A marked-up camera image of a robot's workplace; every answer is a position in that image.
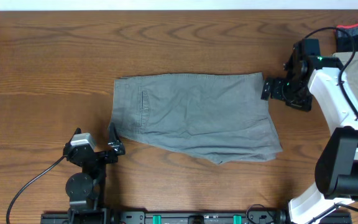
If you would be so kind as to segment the grey shorts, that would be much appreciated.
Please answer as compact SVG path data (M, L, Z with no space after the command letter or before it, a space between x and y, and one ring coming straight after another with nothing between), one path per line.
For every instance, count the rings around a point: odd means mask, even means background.
M207 159L265 162L282 151L261 73L171 73L114 83L111 122L125 138Z

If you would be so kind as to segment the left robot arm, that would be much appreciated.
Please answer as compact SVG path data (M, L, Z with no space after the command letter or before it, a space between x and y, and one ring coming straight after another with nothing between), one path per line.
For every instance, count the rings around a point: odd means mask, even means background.
M69 196L68 223L112 223L114 215L104 205L106 166L118 161L126 153L114 123L108 127L107 151L96 152L96 141L90 133L77 128L63 148L67 161L81 168L72 175L65 190Z

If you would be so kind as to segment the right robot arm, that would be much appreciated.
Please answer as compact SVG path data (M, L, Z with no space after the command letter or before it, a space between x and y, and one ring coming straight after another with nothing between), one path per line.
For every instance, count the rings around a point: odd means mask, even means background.
M276 223L331 223L332 212L358 201L358 101L337 57L323 57L318 40L302 40L283 69L285 78L265 80L261 98L284 101L310 111L313 99L323 112L331 137L314 170L314 183L288 203Z

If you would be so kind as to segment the black mounting rail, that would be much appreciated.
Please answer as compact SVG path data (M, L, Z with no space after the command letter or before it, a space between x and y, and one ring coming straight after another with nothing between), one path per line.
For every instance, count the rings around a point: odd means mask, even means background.
M122 212L109 217L106 214L74 215L46 213L41 215L41 224L59 223L110 223L110 224L248 224L286 223L281 212L253 210L245 213L145 213Z

